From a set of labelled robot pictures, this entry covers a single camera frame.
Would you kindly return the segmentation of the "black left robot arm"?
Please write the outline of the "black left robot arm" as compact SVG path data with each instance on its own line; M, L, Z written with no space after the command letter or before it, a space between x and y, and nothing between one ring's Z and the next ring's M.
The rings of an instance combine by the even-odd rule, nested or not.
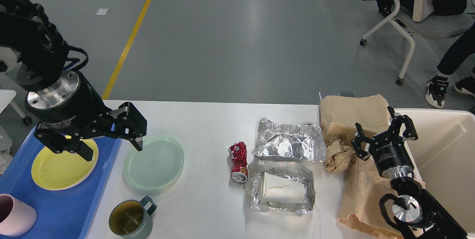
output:
M53 153L76 153L86 161L86 139L130 141L141 151L147 120L131 103L107 107L81 69L88 53L70 46L44 8L30 0L1 0L1 72L21 63L16 83L27 91L26 109L39 120L34 136Z

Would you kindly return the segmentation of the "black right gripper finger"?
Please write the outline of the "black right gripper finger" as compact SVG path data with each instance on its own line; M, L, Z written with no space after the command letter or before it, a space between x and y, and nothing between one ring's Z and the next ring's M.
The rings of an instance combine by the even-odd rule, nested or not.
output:
M372 139L368 138L364 134L364 130L360 123L355 123L356 135L355 138L351 141L355 155L363 161L366 161L370 158L370 153L364 150L361 146L362 142L371 144Z
M387 130L390 141L415 141L419 136L412 119L407 115L395 112L394 108L387 107L391 122Z

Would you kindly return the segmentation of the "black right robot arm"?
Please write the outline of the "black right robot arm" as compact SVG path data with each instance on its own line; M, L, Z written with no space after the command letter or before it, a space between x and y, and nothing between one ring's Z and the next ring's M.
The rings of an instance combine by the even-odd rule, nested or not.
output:
M405 141L417 140L412 119L387 107L390 125L373 137L366 137L359 123L351 141L358 158L373 158L380 177L389 179L396 194L387 193L379 200L385 222L399 231L405 239L466 239L468 233L448 211L414 179L414 164L404 146ZM416 236L414 229L422 229Z

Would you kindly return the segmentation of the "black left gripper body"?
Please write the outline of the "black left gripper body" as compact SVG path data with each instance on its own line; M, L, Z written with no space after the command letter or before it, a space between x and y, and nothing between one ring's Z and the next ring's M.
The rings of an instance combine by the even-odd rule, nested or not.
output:
M111 110L79 71L63 71L53 86L29 92L25 106L60 134L80 131Z

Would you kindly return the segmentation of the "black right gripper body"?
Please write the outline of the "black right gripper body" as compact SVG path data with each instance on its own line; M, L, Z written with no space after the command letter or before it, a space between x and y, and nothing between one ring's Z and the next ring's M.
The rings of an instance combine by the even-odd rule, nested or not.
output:
M379 175L383 178L406 177L414 171L402 137L393 132L385 131L374 136L370 144L370 154Z

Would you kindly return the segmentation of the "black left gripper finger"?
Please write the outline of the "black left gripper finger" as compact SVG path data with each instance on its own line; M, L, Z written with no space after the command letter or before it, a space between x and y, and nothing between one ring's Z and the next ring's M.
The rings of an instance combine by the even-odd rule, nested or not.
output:
M76 153L85 161L92 161L94 150L86 143L81 141L80 137L66 136L57 133L49 128L36 128L34 137L46 146L52 153Z
M124 102L118 109L100 114L89 127L89 138L120 138L129 141L137 151L143 150L147 120L132 102Z

